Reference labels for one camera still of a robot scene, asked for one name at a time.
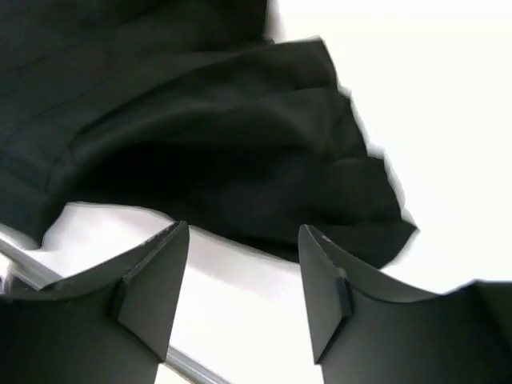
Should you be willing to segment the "black pleated skirt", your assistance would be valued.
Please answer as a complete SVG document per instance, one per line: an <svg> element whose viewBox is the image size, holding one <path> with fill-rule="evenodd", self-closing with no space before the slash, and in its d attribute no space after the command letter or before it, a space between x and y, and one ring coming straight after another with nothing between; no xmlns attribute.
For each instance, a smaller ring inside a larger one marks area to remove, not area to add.
<svg viewBox="0 0 512 384"><path fill-rule="evenodd" d="M290 262L303 225L377 268L417 229L320 39L210 53L74 152L69 200L149 208Z"/></svg>

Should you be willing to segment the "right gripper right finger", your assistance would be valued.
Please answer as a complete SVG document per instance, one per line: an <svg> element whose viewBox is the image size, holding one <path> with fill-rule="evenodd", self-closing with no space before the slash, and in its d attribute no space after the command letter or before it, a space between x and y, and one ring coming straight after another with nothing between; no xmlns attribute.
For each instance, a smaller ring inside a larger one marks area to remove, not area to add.
<svg viewBox="0 0 512 384"><path fill-rule="evenodd" d="M314 362L326 383L511 380L511 284L448 294L400 282L303 226L298 253Z"/></svg>

